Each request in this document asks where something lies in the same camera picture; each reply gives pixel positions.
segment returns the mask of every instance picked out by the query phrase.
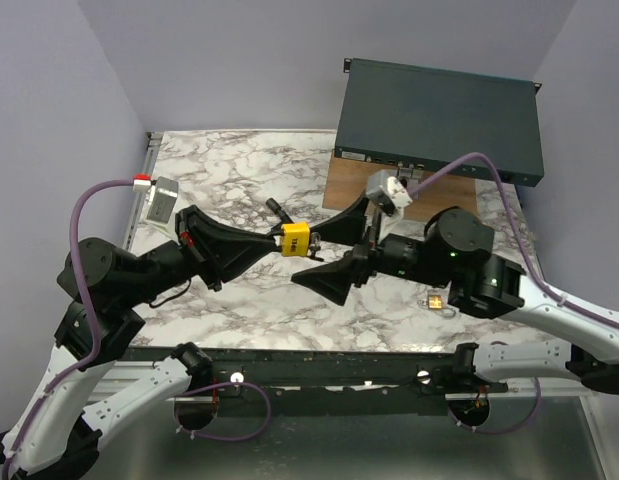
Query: wooden board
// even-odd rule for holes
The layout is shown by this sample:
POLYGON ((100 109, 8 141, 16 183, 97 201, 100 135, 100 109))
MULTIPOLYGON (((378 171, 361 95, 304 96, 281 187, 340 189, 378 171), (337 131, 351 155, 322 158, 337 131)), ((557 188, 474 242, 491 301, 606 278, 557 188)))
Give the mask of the wooden board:
MULTIPOLYGON (((364 190, 369 175, 389 168, 387 165, 346 160, 332 154, 322 206, 344 210, 364 190)), ((422 179, 430 175, 429 172, 423 172, 422 179)), ((445 175, 418 195, 405 210, 405 218, 426 222, 440 210, 453 206, 478 215, 476 181, 473 178, 445 175)))

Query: gray floor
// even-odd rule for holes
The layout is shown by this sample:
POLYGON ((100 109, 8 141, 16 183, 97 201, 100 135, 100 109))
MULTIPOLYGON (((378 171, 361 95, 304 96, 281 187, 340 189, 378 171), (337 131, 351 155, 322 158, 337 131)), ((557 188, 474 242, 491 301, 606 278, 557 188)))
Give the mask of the gray floor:
MULTIPOLYGON (((505 426, 523 417, 530 402, 494 401, 488 425, 505 426)), ((262 437, 241 444, 176 435, 171 408, 162 404, 125 431, 85 478, 604 478, 577 398, 544 400, 531 426, 500 437, 472 435, 445 417, 276 418, 262 437)), ((214 423, 216 433, 246 433, 257 427, 256 419, 214 423)))

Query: white marble surface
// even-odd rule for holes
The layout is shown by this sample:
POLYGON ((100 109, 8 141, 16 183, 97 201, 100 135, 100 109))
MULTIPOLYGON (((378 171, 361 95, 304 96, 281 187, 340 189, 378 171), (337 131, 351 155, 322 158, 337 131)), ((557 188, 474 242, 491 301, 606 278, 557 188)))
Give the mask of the white marble surface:
MULTIPOLYGON (((276 218, 265 206, 274 197, 294 221, 320 222, 336 212, 321 207, 332 131, 191 131, 165 134, 155 175, 180 184, 177 209, 196 204, 211 217, 266 232, 276 218)), ((496 229, 495 252, 522 262, 495 184, 476 181, 481 220, 496 229)), ((513 187, 509 200, 522 220, 513 187)), ((424 224, 403 222, 396 233, 421 237, 424 224)), ((522 231, 529 242, 526 225, 522 231)), ((140 225, 136 254, 166 239, 140 225)), ((323 244, 327 261, 347 247, 323 244)), ((430 287, 378 276, 353 288, 344 307, 292 284, 293 272, 315 266, 302 258, 269 255, 222 291, 195 279, 186 295, 157 310, 139 307, 147 325, 136 345, 195 341, 207 347, 450 352, 468 341, 508 343, 549 336, 523 325, 478 320, 458 313, 442 318, 418 305, 430 287)))

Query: white wall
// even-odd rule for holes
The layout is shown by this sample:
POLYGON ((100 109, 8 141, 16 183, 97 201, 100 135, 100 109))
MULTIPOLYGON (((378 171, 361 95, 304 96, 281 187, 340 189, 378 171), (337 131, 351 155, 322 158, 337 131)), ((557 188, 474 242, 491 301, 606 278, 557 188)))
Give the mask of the white wall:
MULTIPOLYGON (((619 0, 579 0, 535 79, 546 176, 525 204, 544 273, 619 309, 619 0)), ((619 458, 619 397, 601 405, 619 458)))
MULTIPOLYGON (((129 177, 146 136, 75 0, 0 1, 0 431, 23 411, 68 304, 55 277, 88 186, 129 177)), ((88 205, 120 242, 130 192, 88 205)))
POLYGON ((150 130, 335 128, 345 57, 530 78, 574 0, 80 0, 150 130))

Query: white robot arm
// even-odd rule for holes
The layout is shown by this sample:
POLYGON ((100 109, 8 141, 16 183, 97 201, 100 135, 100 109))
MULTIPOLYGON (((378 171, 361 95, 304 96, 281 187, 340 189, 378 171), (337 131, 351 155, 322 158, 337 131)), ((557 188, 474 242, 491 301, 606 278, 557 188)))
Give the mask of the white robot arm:
POLYGON ((91 346, 67 259, 58 283, 75 301, 56 332, 56 346, 34 398, 16 426, 0 434, 0 464, 6 465, 6 479, 80 478, 96 461, 98 452, 151 406, 194 385, 214 383, 211 359, 187 344, 132 386, 86 406, 96 384, 144 324, 134 306, 152 302, 158 294, 194 276, 217 291, 269 253, 306 256, 312 252, 311 258, 315 258, 321 240, 349 245, 353 250, 342 260, 295 274, 292 281, 335 303, 346 301, 352 285, 359 287, 369 276, 383 273, 438 287, 450 284, 449 303, 461 312, 523 323, 557 337, 537 344, 461 345, 449 357, 444 378, 434 379, 433 383, 439 382, 436 394, 475 393, 480 385, 514 377, 566 378, 597 391, 619 394, 619 312, 553 287, 548 288, 560 300, 547 296, 520 265, 491 253, 493 230, 461 209, 438 215, 428 225, 424 241, 392 234, 410 200, 390 175, 370 179, 366 195, 320 225, 290 224, 285 213, 281 214, 282 228, 266 235, 219 224, 195 206, 174 216, 173 183, 163 181, 162 185, 163 191, 156 190, 155 201, 163 203, 151 214, 159 224, 172 222, 173 227, 167 230, 175 228, 170 236, 177 241, 141 257, 100 239, 80 242, 85 274, 90 278, 89 293, 103 333, 102 348, 93 362, 45 393, 49 381, 84 359, 91 346), (369 201, 378 211, 367 227, 369 201), (279 244, 275 236, 281 236, 279 244), (30 411, 40 406, 37 402, 42 402, 42 408, 25 425, 30 411))

